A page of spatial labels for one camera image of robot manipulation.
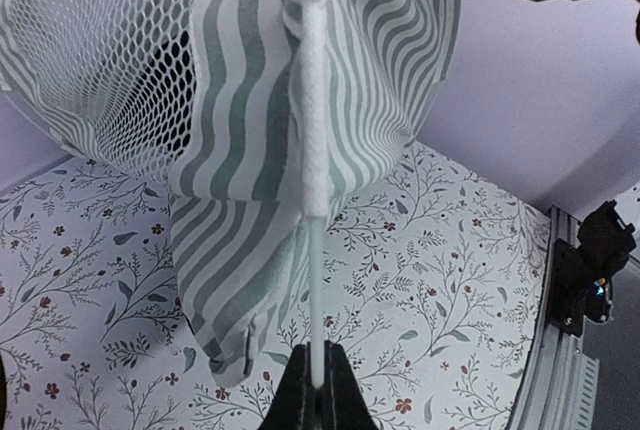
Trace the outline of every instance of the striped laundry bag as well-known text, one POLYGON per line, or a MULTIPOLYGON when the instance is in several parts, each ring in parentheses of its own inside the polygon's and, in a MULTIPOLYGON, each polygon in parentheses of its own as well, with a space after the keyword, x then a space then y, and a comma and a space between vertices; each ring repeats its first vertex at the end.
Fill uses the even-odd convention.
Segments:
MULTIPOLYGON (((178 289, 231 387, 304 291, 298 0, 0 0, 0 88, 72 154, 168 186, 178 289)), ((397 163, 460 0, 327 0, 331 212, 397 163)))

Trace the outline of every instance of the red flower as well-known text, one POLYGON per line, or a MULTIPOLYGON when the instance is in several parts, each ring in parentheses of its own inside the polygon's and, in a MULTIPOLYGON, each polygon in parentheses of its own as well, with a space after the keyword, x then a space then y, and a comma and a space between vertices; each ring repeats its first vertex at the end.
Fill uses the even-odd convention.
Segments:
POLYGON ((216 388, 216 398, 218 400, 226 400, 231 394, 224 387, 216 388))
POLYGON ((178 380, 180 379, 173 372, 171 372, 171 375, 164 377, 164 381, 169 382, 169 385, 171 385, 172 387, 177 383, 178 380))
POLYGON ((412 403, 413 402, 410 398, 405 398, 404 400, 399 398, 396 400, 396 412, 400 412, 402 415, 410 412, 412 403))
POLYGON ((55 400, 56 398, 58 398, 59 393, 60 389, 58 388, 58 385, 56 385, 55 383, 47 383, 47 389, 44 391, 45 395, 49 395, 51 397, 51 400, 55 400))

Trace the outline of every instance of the floral tablecloth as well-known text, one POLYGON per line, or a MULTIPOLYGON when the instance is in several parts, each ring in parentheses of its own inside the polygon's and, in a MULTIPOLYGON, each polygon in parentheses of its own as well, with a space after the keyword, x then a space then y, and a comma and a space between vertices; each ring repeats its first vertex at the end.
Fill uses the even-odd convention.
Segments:
MULTIPOLYGON (((8 429, 257 428, 308 294, 243 385, 213 381, 181 313, 166 191, 72 159, 0 196, 8 429)), ((327 337, 381 429, 505 428, 538 313, 548 219, 414 144, 327 233, 327 337)))

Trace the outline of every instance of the wall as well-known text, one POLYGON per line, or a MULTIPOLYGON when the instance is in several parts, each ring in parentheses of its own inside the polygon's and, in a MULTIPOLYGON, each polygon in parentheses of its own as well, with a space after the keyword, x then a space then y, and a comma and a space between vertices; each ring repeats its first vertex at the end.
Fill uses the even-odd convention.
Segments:
POLYGON ((0 193, 64 157, 53 140, 0 94, 0 193))
POLYGON ((582 217, 640 180, 633 0, 463 0, 420 139, 542 210, 582 217))

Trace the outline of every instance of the mesh panel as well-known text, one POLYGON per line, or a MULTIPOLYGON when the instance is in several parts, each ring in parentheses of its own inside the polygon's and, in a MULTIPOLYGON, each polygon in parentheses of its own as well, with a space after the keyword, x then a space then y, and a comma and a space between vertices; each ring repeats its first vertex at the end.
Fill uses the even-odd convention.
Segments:
POLYGON ((164 181, 189 142, 190 0, 11 0, 40 100, 95 130, 102 158, 164 181))

